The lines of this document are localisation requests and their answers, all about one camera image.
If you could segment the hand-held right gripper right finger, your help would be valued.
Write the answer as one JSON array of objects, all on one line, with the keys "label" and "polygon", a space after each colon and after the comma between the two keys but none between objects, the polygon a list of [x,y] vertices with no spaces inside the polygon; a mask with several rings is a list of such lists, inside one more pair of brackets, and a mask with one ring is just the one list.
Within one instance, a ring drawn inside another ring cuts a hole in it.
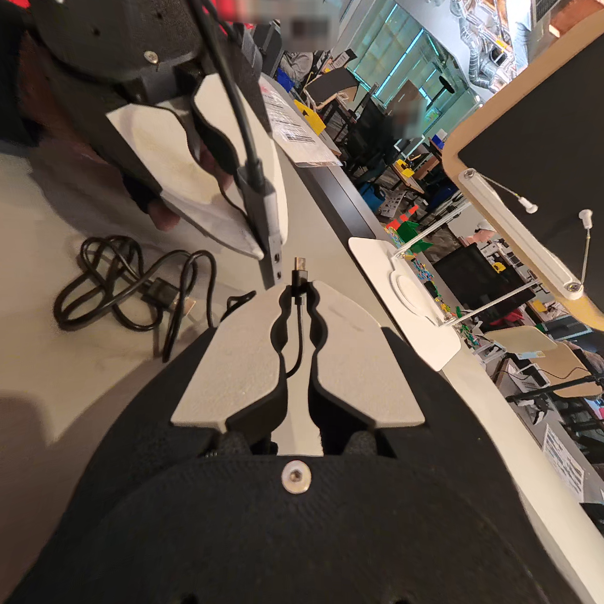
[{"label": "hand-held right gripper right finger", "polygon": [[389,342],[364,308],[328,284],[308,285],[314,346],[308,403],[317,426],[334,419],[370,429],[416,427],[425,416]]}]

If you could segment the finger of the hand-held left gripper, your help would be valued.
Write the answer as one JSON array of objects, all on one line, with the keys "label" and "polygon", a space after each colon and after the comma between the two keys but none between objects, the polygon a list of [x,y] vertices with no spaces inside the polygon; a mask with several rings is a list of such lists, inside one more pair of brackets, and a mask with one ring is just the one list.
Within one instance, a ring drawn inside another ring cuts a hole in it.
[{"label": "finger of the hand-held left gripper", "polygon": [[[278,224],[282,242],[286,243],[289,234],[286,191],[259,82],[252,79],[251,102],[243,92],[239,94],[264,176],[277,194]],[[218,74],[210,74],[202,80],[192,97],[192,103],[202,142],[222,171],[234,176],[236,170],[245,164],[246,150],[237,119]]]},{"label": "finger of the hand-held left gripper", "polygon": [[186,130],[174,112],[127,104],[107,118],[159,184],[166,206],[222,246],[255,260],[263,258],[243,213],[194,159]]}]

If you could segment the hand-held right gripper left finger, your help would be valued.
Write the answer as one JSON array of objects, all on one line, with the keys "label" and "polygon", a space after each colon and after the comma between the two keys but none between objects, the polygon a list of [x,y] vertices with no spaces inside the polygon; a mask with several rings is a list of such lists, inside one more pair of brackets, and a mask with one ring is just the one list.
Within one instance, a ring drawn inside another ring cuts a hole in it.
[{"label": "hand-held right gripper left finger", "polygon": [[283,344],[271,331],[283,315],[281,283],[234,309],[216,329],[184,394],[171,416],[176,427],[235,430],[241,412],[277,389]]}]

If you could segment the grey usb hub with cable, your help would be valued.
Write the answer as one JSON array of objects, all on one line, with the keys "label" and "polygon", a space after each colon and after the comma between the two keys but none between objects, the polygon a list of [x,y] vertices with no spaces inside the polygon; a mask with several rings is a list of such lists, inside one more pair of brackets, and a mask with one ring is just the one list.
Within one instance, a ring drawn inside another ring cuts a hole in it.
[{"label": "grey usb hub with cable", "polygon": [[221,79],[245,147],[246,161],[244,166],[237,170],[236,182],[243,198],[248,222],[263,250],[259,266],[264,287],[268,290],[283,280],[277,194],[272,184],[265,179],[242,95],[215,40],[213,26],[206,16],[203,1],[187,1],[187,4]]}]

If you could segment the person's left forearm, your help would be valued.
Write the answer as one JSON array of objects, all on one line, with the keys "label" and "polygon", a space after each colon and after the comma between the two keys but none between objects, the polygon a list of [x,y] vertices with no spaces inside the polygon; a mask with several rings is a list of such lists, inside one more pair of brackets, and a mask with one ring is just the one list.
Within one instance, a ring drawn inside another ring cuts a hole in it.
[{"label": "person's left forearm", "polygon": [[1,142],[34,148],[60,114],[24,13],[20,5],[1,1]]}]

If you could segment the person's left hand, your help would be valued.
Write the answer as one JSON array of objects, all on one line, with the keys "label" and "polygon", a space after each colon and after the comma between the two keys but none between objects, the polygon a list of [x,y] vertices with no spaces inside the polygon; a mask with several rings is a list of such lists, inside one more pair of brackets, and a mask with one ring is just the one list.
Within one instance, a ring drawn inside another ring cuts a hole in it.
[{"label": "person's left hand", "polygon": [[[18,107],[24,117],[42,127],[42,139],[58,142],[76,155],[96,163],[106,162],[76,132],[64,109],[54,98],[48,80],[43,73],[40,49],[30,34],[22,36],[19,46]],[[232,177],[220,168],[207,146],[199,139],[193,143],[193,155],[207,173],[213,175],[224,190],[232,183]],[[152,199],[146,213],[160,231],[169,231],[179,222],[179,216],[163,201]]]}]

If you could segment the laminated paper sheet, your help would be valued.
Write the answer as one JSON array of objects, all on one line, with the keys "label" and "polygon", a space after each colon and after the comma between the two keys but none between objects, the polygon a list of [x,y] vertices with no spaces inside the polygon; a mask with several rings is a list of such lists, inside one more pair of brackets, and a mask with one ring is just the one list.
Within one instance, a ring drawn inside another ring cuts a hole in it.
[{"label": "laminated paper sheet", "polygon": [[282,94],[278,83],[260,75],[259,87],[273,138],[292,163],[302,168],[341,167],[332,149],[311,128],[302,113]]}]

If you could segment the yellow plastic bin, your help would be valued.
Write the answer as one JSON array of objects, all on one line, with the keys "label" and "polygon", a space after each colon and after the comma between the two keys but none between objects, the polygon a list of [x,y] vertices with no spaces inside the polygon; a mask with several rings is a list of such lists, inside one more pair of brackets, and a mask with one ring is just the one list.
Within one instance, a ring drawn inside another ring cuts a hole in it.
[{"label": "yellow plastic bin", "polygon": [[301,112],[302,116],[306,120],[309,127],[312,131],[319,137],[322,132],[326,129],[326,125],[321,119],[321,117],[310,107],[306,106],[304,103],[294,100],[294,104],[297,109]]}]

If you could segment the green plastic bin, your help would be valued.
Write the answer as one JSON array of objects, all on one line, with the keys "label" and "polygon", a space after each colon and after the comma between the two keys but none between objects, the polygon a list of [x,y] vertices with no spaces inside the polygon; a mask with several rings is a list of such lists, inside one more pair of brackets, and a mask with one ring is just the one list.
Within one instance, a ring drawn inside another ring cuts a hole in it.
[{"label": "green plastic bin", "polygon": [[[412,238],[415,238],[418,235],[418,233],[420,232],[420,230],[421,230],[420,225],[418,223],[416,223],[414,221],[405,221],[400,224],[400,226],[398,227],[396,232],[397,232],[397,235],[398,235],[400,241],[407,243]],[[434,244],[432,242],[429,242],[429,241],[425,240],[424,238],[422,238],[421,240],[419,240],[418,242],[416,242],[414,245],[411,246],[410,253],[413,253],[413,254],[423,253],[426,250],[432,248],[433,245]]]}]

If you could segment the black monitor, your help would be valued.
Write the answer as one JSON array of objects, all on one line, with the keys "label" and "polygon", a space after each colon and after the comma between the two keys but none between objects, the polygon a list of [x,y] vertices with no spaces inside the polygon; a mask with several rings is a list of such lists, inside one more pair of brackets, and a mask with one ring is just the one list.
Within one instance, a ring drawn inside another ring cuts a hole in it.
[{"label": "black monitor", "polygon": [[[461,305],[475,310],[525,284],[525,278],[511,264],[499,255],[495,257],[503,265],[502,271],[497,271],[474,243],[453,250],[433,266]],[[515,325],[524,319],[521,306],[535,298],[532,288],[525,289],[479,313],[477,320],[482,321],[484,331],[503,328],[508,322]]]}]

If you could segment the printed paper sign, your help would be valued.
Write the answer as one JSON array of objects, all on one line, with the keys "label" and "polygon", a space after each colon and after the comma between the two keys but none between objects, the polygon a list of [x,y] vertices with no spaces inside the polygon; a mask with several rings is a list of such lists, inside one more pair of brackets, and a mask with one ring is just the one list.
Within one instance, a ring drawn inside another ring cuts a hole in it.
[{"label": "printed paper sign", "polygon": [[584,503],[585,470],[550,425],[545,428],[542,452],[575,500],[580,504]]}]

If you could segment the wood-rimmed black board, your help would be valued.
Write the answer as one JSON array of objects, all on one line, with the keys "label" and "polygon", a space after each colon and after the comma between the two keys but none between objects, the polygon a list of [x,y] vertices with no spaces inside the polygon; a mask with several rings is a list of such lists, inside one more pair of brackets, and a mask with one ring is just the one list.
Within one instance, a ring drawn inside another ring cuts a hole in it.
[{"label": "wood-rimmed black board", "polygon": [[569,313],[603,331],[603,11],[443,149],[446,174]]}]

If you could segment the silver ventilation duct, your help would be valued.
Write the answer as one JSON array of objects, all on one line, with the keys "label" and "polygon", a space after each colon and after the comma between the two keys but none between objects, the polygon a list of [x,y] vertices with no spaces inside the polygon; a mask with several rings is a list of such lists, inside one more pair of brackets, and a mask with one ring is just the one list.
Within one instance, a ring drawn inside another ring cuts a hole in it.
[{"label": "silver ventilation duct", "polygon": [[529,65],[530,1],[450,1],[472,85],[499,92]]}]

